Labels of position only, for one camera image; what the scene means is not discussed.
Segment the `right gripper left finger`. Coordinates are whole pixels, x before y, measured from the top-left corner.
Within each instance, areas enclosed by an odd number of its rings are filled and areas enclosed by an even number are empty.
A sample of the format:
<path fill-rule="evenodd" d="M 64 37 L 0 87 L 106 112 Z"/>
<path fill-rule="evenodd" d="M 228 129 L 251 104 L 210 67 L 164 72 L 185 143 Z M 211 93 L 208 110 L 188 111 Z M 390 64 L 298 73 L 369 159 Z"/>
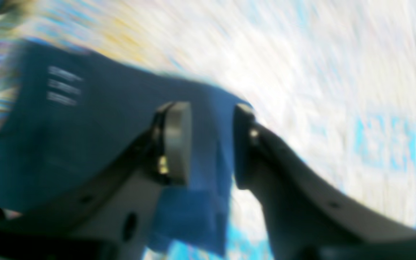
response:
<path fill-rule="evenodd" d="M 0 221 L 0 260 L 139 260 L 162 191 L 190 179 L 191 105 L 167 103 L 114 163 L 22 217 Z"/>

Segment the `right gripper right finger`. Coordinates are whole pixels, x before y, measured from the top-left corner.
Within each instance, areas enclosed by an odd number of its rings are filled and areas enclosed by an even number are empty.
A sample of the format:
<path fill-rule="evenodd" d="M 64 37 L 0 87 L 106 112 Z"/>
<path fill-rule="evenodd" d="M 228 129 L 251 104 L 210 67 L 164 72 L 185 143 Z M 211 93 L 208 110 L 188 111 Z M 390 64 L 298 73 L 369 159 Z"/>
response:
<path fill-rule="evenodd" d="M 416 229 L 332 187 L 247 105 L 235 108 L 233 137 L 237 187 L 261 204 L 276 260 L 416 260 Z"/>

